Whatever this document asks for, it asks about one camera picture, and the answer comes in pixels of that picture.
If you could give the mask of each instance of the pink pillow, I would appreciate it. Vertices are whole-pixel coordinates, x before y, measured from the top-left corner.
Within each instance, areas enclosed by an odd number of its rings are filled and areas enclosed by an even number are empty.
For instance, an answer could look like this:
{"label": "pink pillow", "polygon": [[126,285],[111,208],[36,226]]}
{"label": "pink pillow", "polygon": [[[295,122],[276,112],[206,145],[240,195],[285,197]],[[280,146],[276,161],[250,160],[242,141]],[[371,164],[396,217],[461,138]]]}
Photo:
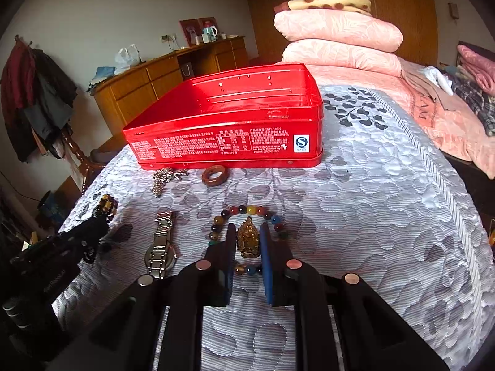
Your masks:
{"label": "pink pillow", "polygon": [[291,42],[323,39],[388,53],[396,51],[403,39],[395,25],[348,11],[282,11],[275,14],[275,28]]}
{"label": "pink pillow", "polygon": [[400,77],[402,68],[395,54],[320,39],[304,39],[289,44],[284,50],[282,61],[321,66],[343,66],[397,77]]}

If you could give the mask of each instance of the wall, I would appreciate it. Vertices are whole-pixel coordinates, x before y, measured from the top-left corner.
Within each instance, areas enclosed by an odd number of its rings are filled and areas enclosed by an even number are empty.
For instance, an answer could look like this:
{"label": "wall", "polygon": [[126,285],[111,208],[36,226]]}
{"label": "wall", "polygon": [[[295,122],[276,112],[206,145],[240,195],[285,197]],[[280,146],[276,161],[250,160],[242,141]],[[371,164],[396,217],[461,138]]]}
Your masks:
{"label": "wall", "polygon": [[[453,20],[448,3],[456,3],[459,19]],[[438,61],[455,64],[457,42],[465,41],[495,52],[495,41],[469,0],[435,0],[438,23]]]}
{"label": "wall", "polygon": [[[81,90],[97,66],[112,66],[117,51],[135,43],[143,60],[170,52],[159,37],[176,33],[186,41],[180,19],[214,16],[226,33],[246,36],[249,57],[257,56],[247,0],[26,0],[0,39],[0,68],[3,68],[14,36],[49,54]],[[94,99],[80,93],[70,122],[74,140],[89,154],[111,137]],[[69,176],[65,161],[32,155],[20,163],[0,121],[0,169],[25,195],[41,198]],[[36,203],[19,198],[31,213]]]}

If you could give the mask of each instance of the pink blanket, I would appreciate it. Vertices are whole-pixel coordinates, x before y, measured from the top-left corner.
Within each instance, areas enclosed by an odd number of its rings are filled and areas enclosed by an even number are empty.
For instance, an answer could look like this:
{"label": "pink blanket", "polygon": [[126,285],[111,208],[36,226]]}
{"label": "pink blanket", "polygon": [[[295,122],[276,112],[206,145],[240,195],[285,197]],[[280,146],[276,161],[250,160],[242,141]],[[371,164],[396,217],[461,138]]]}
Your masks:
{"label": "pink blanket", "polygon": [[323,39],[392,53],[402,43],[402,33],[391,23],[356,12],[339,10],[282,11],[275,28],[291,42]]}
{"label": "pink blanket", "polygon": [[495,96],[495,63],[462,44],[457,46],[457,50],[461,54],[462,65],[474,75],[480,88]]}
{"label": "pink blanket", "polygon": [[400,77],[402,66],[395,54],[320,39],[304,39],[289,44],[282,56],[284,63],[345,66]]}
{"label": "pink blanket", "polygon": [[481,122],[462,100],[455,111],[445,111],[395,76],[337,66],[306,67],[320,85],[357,85],[384,91],[415,118],[439,149],[474,162],[490,179],[495,178],[495,138],[485,134]]}

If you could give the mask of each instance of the plastic bag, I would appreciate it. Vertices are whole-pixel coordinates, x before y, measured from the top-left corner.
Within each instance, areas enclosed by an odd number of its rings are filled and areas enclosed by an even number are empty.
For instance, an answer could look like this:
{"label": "plastic bag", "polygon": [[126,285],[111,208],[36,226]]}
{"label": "plastic bag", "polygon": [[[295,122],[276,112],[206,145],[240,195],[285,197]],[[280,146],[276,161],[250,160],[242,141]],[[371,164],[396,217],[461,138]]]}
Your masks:
{"label": "plastic bag", "polygon": [[115,55],[115,75],[122,74],[124,71],[127,71],[140,62],[139,51],[134,43],[127,48],[121,48]]}
{"label": "plastic bag", "polygon": [[454,92],[451,89],[452,81],[442,74],[438,68],[428,66],[418,72],[422,73],[433,85],[442,88],[448,95],[454,95]]}

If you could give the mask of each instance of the photo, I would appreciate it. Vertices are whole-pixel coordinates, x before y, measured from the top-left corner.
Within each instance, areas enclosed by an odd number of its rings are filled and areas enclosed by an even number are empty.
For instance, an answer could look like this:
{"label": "photo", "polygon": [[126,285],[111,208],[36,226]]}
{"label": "photo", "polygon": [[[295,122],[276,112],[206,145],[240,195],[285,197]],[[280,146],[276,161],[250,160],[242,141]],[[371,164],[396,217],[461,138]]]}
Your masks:
{"label": "photo", "polygon": [[201,32],[207,27],[215,27],[218,31],[218,25],[214,17],[199,18],[198,21],[200,22]]}
{"label": "photo", "polygon": [[194,46],[196,36],[201,36],[202,28],[197,19],[185,19],[179,21],[182,30],[184,31],[184,36],[186,37],[189,46]]}

